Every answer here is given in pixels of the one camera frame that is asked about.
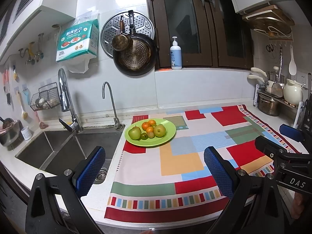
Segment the right hand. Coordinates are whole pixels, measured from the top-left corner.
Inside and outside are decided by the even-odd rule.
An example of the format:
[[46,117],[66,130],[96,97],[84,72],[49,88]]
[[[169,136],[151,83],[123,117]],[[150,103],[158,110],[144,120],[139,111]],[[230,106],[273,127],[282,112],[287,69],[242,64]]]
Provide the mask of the right hand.
[[304,196],[296,192],[291,206],[292,218],[298,219],[303,210],[304,210]]

